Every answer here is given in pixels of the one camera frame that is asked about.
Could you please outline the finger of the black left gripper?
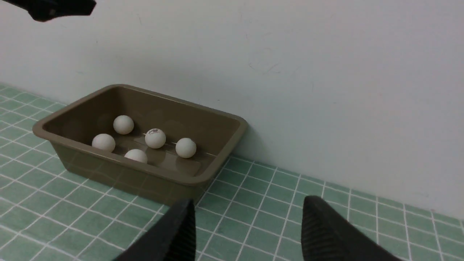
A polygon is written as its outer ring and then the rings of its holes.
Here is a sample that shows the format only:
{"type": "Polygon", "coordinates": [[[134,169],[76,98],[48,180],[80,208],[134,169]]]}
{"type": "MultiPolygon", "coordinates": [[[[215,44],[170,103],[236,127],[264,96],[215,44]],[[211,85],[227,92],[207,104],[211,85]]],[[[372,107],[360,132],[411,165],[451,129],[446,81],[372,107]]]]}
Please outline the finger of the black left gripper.
{"type": "Polygon", "coordinates": [[[68,16],[90,16],[95,0],[5,0],[28,12],[33,20],[47,22],[68,16]]]}

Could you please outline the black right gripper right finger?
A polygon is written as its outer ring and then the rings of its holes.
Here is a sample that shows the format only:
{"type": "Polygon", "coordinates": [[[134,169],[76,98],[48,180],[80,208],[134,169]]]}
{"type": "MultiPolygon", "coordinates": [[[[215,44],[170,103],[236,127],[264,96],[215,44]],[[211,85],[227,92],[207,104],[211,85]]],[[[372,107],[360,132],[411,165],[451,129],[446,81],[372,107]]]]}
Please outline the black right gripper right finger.
{"type": "Polygon", "coordinates": [[[399,260],[316,195],[304,198],[301,247],[305,261],[399,260]]]}

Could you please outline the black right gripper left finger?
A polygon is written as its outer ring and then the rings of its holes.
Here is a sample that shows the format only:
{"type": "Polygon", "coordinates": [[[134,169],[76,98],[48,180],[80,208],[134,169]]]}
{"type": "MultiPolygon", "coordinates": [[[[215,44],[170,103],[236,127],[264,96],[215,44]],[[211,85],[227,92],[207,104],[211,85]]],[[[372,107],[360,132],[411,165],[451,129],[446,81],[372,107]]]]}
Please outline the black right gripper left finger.
{"type": "Polygon", "coordinates": [[[115,261],[195,261],[196,222],[192,199],[178,200],[115,261]]]}

